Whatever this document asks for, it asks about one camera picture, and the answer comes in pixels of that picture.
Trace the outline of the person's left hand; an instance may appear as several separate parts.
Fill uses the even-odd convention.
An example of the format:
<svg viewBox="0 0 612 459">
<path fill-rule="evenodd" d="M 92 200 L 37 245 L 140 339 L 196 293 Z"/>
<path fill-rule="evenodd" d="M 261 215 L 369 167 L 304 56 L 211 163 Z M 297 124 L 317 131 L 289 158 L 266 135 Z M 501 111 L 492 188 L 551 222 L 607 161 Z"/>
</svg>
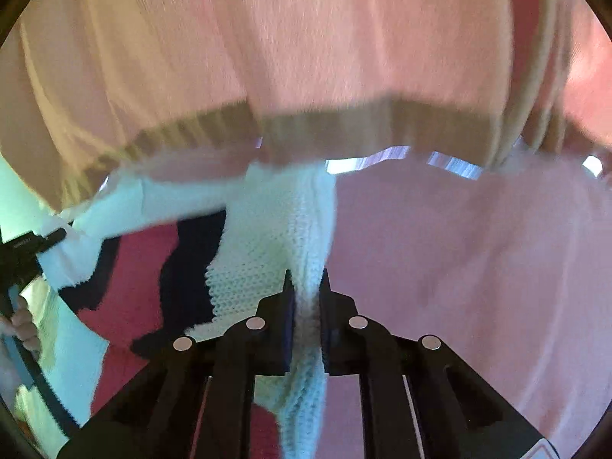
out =
<svg viewBox="0 0 612 459">
<path fill-rule="evenodd" d="M 41 340 L 38 329 L 33 322 L 32 314 L 26 299 L 19 295 L 13 316 L 1 316 L 1 336 L 15 338 L 38 360 L 41 353 Z M 16 390 L 22 384 L 15 365 L 10 361 L 4 342 L 1 342 L 1 397 L 5 402 L 16 396 Z"/>
</svg>

